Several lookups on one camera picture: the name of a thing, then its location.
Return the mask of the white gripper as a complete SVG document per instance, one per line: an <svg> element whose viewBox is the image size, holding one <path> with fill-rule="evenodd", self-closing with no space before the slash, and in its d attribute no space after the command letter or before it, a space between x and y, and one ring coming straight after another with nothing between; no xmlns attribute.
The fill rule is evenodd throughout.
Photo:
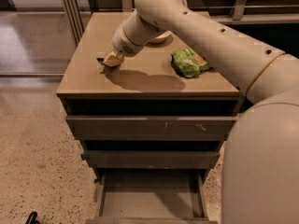
<svg viewBox="0 0 299 224"><path fill-rule="evenodd" d="M132 43L119 27L112 38L112 50L109 50L103 60L103 65L114 67L121 65L125 57L134 57L143 47Z"/></svg>

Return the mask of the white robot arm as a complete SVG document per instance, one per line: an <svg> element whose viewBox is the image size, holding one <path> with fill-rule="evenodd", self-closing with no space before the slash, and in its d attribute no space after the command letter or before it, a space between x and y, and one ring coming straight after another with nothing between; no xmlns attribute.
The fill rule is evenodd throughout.
<svg viewBox="0 0 299 224"><path fill-rule="evenodd" d="M111 51L132 57L171 31L253 104L224 150L222 224L299 224L299 60L189 10L184 0L135 0Z"/></svg>

